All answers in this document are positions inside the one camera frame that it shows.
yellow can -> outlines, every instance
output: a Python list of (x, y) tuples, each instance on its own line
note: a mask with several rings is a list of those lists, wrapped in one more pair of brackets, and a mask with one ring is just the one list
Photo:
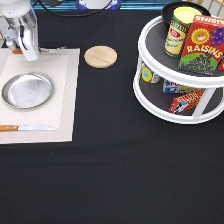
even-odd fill
[(191, 7), (179, 7), (174, 10), (165, 42), (167, 55), (174, 58), (181, 57), (195, 15), (201, 15), (201, 12)]

round wooden disc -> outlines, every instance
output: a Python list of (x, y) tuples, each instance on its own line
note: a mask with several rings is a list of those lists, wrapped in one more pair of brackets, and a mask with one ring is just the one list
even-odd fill
[(86, 63), (94, 68), (107, 68), (117, 60), (117, 53), (107, 46), (95, 46), (86, 51)]

shelf tier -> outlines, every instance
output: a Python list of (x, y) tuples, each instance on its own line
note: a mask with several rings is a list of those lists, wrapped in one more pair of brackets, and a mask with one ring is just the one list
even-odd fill
[(169, 108), (173, 98), (183, 94), (163, 93), (162, 82), (163, 80), (158, 83), (147, 83), (142, 80), (139, 72), (136, 72), (133, 83), (134, 93), (138, 101), (146, 110), (159, 118), (179, 124), (198, 124), (215, 118), (224, 109), (224, 91), (223, 87), (221, 87), (216, 89), (200, 117), (193, 116), (195, 108), (172, 114), (169, 112)]
[(178, 69), (180, 59), (165, 54), (167, 29), (162, 17), (151, 20), (139, 38), (139, 54), (144, 63), (154, 72), (170, 81), (197, 88), (217, 88), (224, 86), (224, 71), (218, 69), (212, 76), (201, 75)]

metal plate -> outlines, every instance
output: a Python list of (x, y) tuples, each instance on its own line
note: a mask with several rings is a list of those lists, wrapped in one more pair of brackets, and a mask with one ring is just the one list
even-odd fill
[(32, 108), (52, 95), (52, 80), (43, 73), (28, 72), (10, 79), (2, 89), (6, 103), (16, 108)]

orange knife handle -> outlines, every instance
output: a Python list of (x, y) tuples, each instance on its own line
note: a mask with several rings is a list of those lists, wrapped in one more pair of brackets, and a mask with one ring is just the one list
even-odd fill
[(12, 51), (14, 54), (23, 54), (21, 49), (15, 49)]
[(18, 131), (18, 127), (16, 125), (0, 125), (0, 131)]

